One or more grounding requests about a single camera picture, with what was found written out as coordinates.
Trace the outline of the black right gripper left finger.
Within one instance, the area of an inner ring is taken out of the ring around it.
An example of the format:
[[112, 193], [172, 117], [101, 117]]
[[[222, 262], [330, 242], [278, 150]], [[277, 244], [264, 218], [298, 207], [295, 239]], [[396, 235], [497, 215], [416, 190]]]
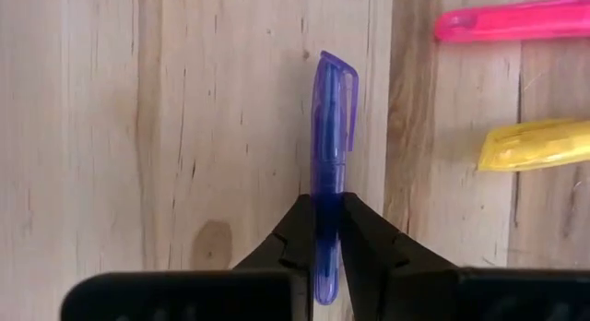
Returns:
[[79, 282], [60, 321], [312, 321], [309, 196], [229, 270], [111, 272]]

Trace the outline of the pink pen-style highlighter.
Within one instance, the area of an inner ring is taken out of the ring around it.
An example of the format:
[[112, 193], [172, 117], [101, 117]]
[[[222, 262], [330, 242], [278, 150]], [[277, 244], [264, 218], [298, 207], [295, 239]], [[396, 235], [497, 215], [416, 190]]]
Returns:
[[441, 42], [495, 42], [590, 37], [590, 0], [541, 0], [462, 8], [434, 23]]

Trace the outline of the yellow pen-style highlighter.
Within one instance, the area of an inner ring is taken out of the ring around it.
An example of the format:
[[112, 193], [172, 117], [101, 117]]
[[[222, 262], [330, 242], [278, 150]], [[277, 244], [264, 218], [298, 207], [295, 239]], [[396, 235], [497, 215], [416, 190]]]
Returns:
[[590, 121], [550, 119], [490, 131], [478, 169], [521, 172], [590, 161]]

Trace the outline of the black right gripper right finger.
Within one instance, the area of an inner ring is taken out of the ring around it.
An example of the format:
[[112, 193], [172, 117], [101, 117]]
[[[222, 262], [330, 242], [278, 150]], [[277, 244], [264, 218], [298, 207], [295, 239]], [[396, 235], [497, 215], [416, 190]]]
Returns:
[[342, 256], [356, 321], [590, 321], [590, 270], [459, 267], [346, 193]]

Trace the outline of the purple pen-style highlighter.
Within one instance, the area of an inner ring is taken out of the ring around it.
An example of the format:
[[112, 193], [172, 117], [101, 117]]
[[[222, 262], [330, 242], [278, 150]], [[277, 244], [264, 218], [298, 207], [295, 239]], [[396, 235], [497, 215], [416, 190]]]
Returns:
[[353, 150], [359, 76], [348, 63], [322, 51], [313, 82], [311, 196], [315, 209], [314, 299], [338, 295], [338, 227], [345, 192], [347, 153]]

